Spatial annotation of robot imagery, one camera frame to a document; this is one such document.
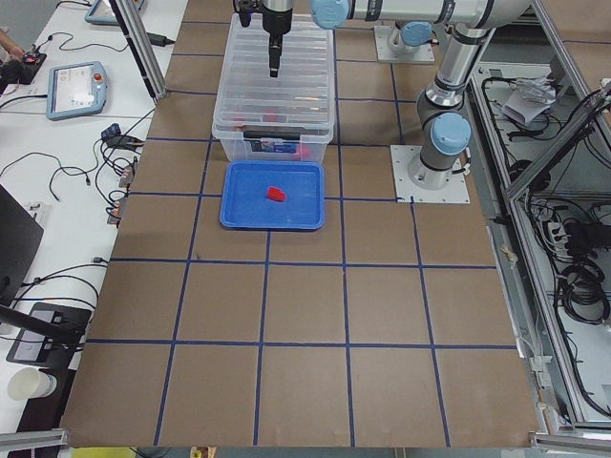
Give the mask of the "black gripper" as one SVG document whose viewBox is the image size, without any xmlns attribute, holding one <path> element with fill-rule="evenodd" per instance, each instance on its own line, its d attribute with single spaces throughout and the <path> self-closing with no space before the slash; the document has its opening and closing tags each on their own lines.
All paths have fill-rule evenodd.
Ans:
<svg viewBox="0 0 611 458">
<path fill-rule="evenodd" d="M 269 75 L 279 74 L 283 52 L 283 36 L 291 30 L 292 0 L 239 0 L 233 2 L 234 10 L 243 27 L 249 27 L 251 15 L 259 13 L 263 20 L 263 29 L 269 35 L 268 56 Z"/>
</svg>

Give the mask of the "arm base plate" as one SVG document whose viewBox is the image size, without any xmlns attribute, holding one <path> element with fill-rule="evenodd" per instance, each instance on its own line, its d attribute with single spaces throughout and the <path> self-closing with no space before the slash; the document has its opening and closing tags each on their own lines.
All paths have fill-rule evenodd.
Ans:
<svg viewBox="0 0 611 458">
<path fill-rule="evenodd" d="M 391 145 L 396 200 L 405 203 L 469 204 L 466 175 L 459 157 L 450 170 L 436 172 L 421 161 L 421 146 Z"/>
<path fill-rule="evenodd" d="M 423 21 L 398 22 L 373 29 L 377 60 L 384 63 L 431 65 L 432 24 Z"/>
</svg>

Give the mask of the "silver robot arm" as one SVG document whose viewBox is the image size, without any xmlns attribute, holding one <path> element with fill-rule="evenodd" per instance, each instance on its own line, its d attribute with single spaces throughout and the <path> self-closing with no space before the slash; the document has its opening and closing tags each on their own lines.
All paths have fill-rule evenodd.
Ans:
<svg viewBox="0 0 611 458">
<path fill-rule="evenodd" d="M 448 48 L 434 80 L 419 96 L 417 110 L 425 135 L 419 156 L 408 174 L 416 186 L 437 191 L 448 184 L 453 165 L 466 150 L 472 130 L 456 108 L 474 65 L 493 30 L 517 19 L 527 1 L 311 1 L 314 23 L 324 30 L 339 28 L 349 19 L 374 22 L 425 21 L 453 27 Z"/>
</svg>

